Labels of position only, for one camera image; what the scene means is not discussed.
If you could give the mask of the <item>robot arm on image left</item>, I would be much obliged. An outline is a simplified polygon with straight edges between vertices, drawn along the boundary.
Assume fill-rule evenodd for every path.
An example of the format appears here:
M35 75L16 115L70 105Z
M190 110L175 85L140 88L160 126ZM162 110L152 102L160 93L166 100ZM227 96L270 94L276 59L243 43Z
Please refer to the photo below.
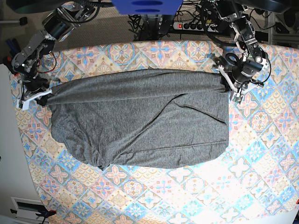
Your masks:
M50 82L60 82L59 78L49 75L48 71L39 71L44 55L53 54L55 43L65 39L80 24L92 21L99 13L101 2L76 2L75 11L62 6L55 9L43 22L43 29L29 40L27 46L18 52L11 61L12 73L19 74L21 84L17 97L17 107L27 110L31 101L52 93Z

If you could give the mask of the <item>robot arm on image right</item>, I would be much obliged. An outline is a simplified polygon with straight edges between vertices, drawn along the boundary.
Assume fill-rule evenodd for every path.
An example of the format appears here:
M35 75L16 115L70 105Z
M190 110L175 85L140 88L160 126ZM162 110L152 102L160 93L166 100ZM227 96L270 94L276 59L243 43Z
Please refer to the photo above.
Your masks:
M240 104L249 91L257 86L264 87L268 78L261 81L254 79L254 75L266 71L271 73L271 63L255 38L255 28L244 15L243 6L233 0L212 0L211 4L219 19L233 29L235 45L242 54L240 58L234 53L213 56L214 67L230 89L230 100Z

